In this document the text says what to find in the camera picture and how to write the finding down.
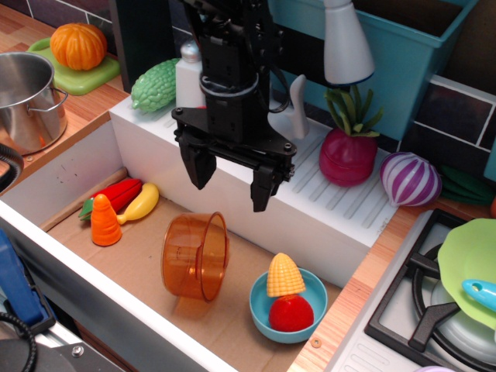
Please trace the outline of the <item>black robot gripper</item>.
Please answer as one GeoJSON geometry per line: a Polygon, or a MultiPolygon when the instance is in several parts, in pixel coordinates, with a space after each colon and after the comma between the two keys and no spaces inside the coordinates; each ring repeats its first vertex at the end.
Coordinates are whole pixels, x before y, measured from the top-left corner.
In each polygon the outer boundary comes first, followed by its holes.
{"type": "Polygon", "coordinates": [[[241,36],[198,38],[202,54],[200,87],[205,108],[176,108],[175,132],[191,183],[203,189],[216,171],[216,157],[250,167],[254,212],[264,212],[282,181],[294,173],[296,147],[268,122],[270,74],[280,50],[270,37],[251,44],[241,36]]]}

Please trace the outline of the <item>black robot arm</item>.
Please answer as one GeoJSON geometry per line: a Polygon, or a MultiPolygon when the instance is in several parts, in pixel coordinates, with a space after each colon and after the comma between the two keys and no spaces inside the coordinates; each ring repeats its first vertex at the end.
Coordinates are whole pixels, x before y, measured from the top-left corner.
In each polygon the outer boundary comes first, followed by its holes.
{"type": "Polygon", "coordinates": [[[265,1],[186,1],[184,9],[201,52],[206,106],[172,112],[182,160],[197,189],[209,182],[219,157],[252,169],[253,210],[262,212],[291,179],[297,152],[268,121],[291,102],[286,97],[270,106],[271,75],[287,83],[275,64],[283,33],[265,1]]]}

